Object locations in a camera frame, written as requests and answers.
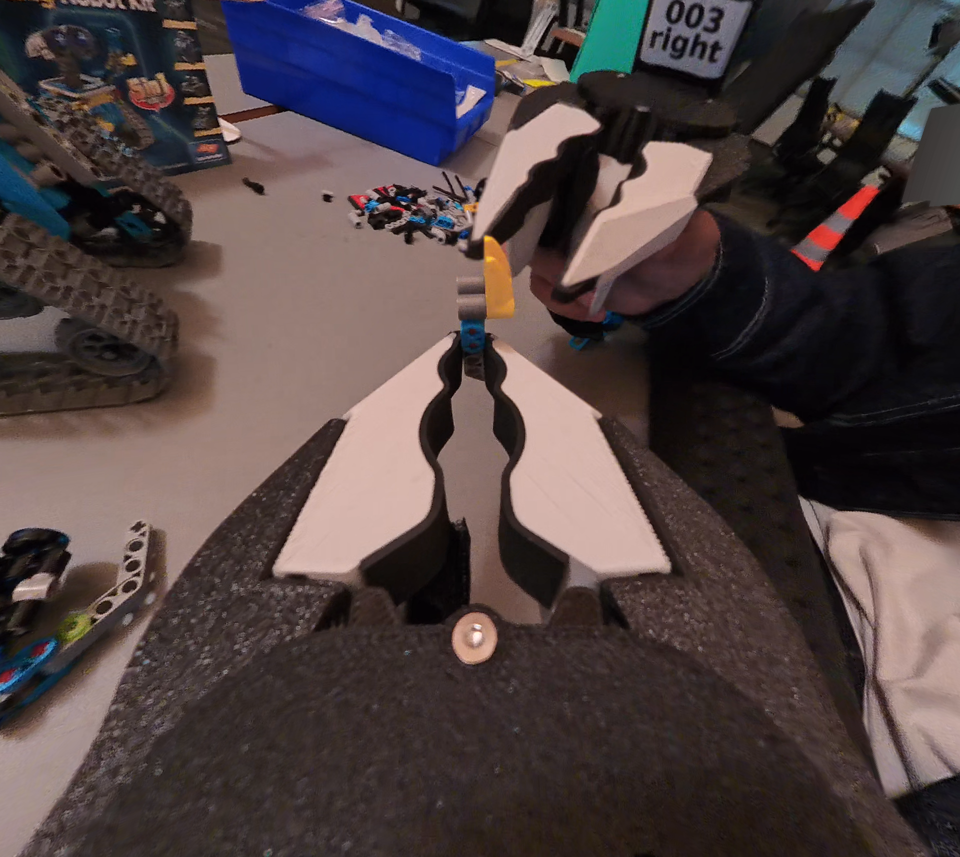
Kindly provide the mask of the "orange traffic cone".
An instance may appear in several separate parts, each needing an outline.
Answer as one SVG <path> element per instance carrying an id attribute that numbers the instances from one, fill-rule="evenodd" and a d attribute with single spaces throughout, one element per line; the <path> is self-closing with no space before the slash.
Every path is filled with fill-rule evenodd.
<path id="1" fill-rule="evenodd" d="M 876 230 L 881 215 L 876 200 L 881 190 L 879 186 L 861 187 L 793 245 L 790 253 L 811 271 L 819 272 L 830 259 L 855 251 Z"/>

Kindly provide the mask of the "blue racket-shaped piece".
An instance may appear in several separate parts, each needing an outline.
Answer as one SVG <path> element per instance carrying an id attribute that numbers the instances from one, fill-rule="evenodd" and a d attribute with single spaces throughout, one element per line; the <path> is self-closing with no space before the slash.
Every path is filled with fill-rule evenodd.
<path id="1" fill-rule="evenodd" d="M 615 312 L 607 312 L 599 321 L 569 321 L 565 324 L 570 334 L 568 345 L 571 349 L 580 351 L 602 344 L 608 335 L 618 331 L 624 323 L 624 317 Z"/>

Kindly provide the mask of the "small robot kit box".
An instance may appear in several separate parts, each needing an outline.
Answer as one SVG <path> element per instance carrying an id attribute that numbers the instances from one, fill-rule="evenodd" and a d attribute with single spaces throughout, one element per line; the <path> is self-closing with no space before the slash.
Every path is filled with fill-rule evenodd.
<path id="1" fill-rule="evenodd" d="M 191 0 L 1 0 L 1 66 L 164 174 L 231 163 Z"/>

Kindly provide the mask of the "pile of small building pieces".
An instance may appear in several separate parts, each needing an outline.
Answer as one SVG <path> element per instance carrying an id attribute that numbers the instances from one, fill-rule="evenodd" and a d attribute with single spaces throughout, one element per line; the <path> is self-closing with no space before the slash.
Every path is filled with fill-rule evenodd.
<path id="1" fill-rule="evenodd" d="M 465 184 L 444 171 L 444 185 L 431 189 L 391 183 L 349 195 L 347 218 L 356 229 L 369 227 L 400 237 L 411 246 L 418 235 L 464 251 L 488 179 Z"/>

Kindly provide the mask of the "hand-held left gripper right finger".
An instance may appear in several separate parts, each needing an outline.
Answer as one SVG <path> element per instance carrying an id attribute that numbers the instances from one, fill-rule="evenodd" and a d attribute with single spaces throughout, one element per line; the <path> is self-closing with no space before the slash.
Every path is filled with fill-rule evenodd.
<path id="1" fill-rule="evenodd" d="M 670 573 L 601 413 L 508 344 L 487 347 L 487 388 L 493 433 L 508 457 L 498 525 L 507 574 Z"/>

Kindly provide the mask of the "teal plastic tub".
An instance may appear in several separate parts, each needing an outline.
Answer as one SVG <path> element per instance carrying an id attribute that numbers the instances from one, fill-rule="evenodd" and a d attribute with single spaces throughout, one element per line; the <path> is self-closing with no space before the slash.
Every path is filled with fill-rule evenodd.
<path id="1" fill-rule="evenodd" d="M 595 0 L 582 45 L 569 74 L 577 83 L 588 73 L 634 70 L 651 0 Z"/>

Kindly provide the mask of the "yellow claw arm piece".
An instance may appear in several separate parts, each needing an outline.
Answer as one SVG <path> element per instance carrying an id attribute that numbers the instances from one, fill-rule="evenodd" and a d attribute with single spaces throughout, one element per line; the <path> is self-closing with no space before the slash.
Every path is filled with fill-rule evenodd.
<path id="1" fill-rule="evenodd" d="M 484 381 L 487 323 L 514 316 L 515 274 L 504 246 L 489 234 L 479 243 L 476 263 L 474 273 L 457 279 L 457 312 L 463 374 Z"/>

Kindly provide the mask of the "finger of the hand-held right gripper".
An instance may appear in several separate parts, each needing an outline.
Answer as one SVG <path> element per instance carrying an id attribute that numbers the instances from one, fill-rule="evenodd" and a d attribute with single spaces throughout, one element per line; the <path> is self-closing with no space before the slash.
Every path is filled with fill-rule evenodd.
<path id="1" fill-rule="evenodd" d="M 607 112 L 586 101 L 520 101 L 499 144 L 466 246 L 478 282 L 514 278 L 537 249 L 569 264 L 598 175 Z"/>
<path id="2" fill-rule="evenodd" d="M 597 313 L 618 279 L 676 241 L 697 209 L 714 155 L 689 143 L 647 143 L 632 166 L 600 156 L 596 186 L 567 238 L 553 298 L 591 297 Z"/>

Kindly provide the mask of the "black office chair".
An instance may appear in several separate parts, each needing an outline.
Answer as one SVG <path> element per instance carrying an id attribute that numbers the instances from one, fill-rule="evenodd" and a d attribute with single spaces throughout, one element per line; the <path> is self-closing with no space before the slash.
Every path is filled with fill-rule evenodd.
<path id="1" fill-rule="evenodd" d="M 891 149 L 917 104 L 913 95 L 880 90 L 860 117 L 832 103 L 835 78 L 815 77 L 796 119 L 773 146 L 774 199 L 785 208 L 843 203 L 875 171 L 906 180 L 910 162 Z"/>

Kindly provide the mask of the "person's right forearm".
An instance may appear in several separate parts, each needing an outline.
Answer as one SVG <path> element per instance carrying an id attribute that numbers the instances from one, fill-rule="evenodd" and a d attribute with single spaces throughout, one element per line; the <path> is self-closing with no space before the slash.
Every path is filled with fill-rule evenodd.
<path id="1" fill-rule="evenodd" d="M 652 343 L 801 422 L 784 443 L 802 497 L 958 521 L 958 243 L 815 271 L 716 222 L 709 272 L 639 318 Z"/>

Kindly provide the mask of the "person's right hand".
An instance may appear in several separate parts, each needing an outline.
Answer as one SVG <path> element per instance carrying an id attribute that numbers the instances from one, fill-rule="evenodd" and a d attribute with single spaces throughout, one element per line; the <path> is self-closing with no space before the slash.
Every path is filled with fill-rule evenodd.
<path id="1" fill-rule="evenodd" d="M 636 319 L 655 344 L 683 345 L 688 329 L 676 328 L 679 319 L 654 321 L 674 303 L 683 303 L 688 293 L 711 278 L 721 249 L 722 227 L 717 215 L 698 210 L 690 217 L 678 238 L 653 256 L 624 272 L 614 282 L 603 306 L 592 311 L 594 294 L 589 292 L 571 303 L 553 297 L 564 268 L 564 258 L 555 252 L 539 250 L 530 266 L 530 290 L 533 296 L 570 330 L 573 322 L 592 331 L 608 313 L 625 320 Z"/>

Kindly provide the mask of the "grey desk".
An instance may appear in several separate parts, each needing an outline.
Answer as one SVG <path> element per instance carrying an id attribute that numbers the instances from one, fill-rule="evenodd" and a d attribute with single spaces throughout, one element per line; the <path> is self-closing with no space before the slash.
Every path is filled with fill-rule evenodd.
<path id="1" fill-rule="evenodd" d="M 435 168 L 292 112 L 241 123 L 230 166 L 176 178 L 194 209 L 182 264 L 136 279 L 179 316 L 171 387 L 137 406 L 2 419 L 2 540 L 46 526 L 73 559 L 46 616 L 112 585 L 127 527 L 166 534 L 167 584 L 260 484 L 329 419 L 342 416 L 456 323 L 455 248 L 348 219 L 346 197 L 396 181 L 443 185 Z M 243 178 L 262 183 L 253 193 Z M 516 314 L 491 328 L 506 344 L 646 443 L 642 331 L 626 326 L 573 351 L 515 284 Z M 541 612 L 504 573 L 497 541 L 506 455 L 493 401 L 473 380 L 453 400 L 440 455 L 453 519 L 471 535 L 472 599 L 514 623 Z M 2 731 L 2 855 L 18 855 L 65 791 L 102 725 L 156 608 L 101 641 L 75 673 Z"/>

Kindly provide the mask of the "blue plastic bin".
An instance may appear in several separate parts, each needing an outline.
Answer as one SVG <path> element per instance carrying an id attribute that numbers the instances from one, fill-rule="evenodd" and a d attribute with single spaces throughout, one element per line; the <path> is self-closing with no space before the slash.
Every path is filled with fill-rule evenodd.
<path id="1" fill-rule="evenodd" d="M 415 58 L 306 13 L 321 3 L 222 2 L 246 95 L 432 165 L 484 127 L 496 98 L 492 56 L 342 0 L 350 27 L 391 34 Z"/>

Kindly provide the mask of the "person's white shirt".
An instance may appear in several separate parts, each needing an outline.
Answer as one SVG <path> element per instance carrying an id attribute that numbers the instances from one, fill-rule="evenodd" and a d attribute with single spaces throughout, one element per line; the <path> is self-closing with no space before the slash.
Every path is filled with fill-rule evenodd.
<path id="1" fill-rule="evenodd" d="M 959 524 L 800 498 L 865 667 L 862 718 L 888 798 L 959 772 Z"/>

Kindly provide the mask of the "blue tracked toy robot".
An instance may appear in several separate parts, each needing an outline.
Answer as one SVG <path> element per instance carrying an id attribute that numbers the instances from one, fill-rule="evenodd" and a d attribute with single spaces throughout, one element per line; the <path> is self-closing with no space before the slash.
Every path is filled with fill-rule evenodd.
<path id="1" fill-rule="evenodd" d="M 2 417 L 154 400 L 179 319 L 125 270 L 180 263 L 191 205 L 77 101 L 1 81 L 2 321 L 62 314 L 52 351 L 2 351 Z"/>

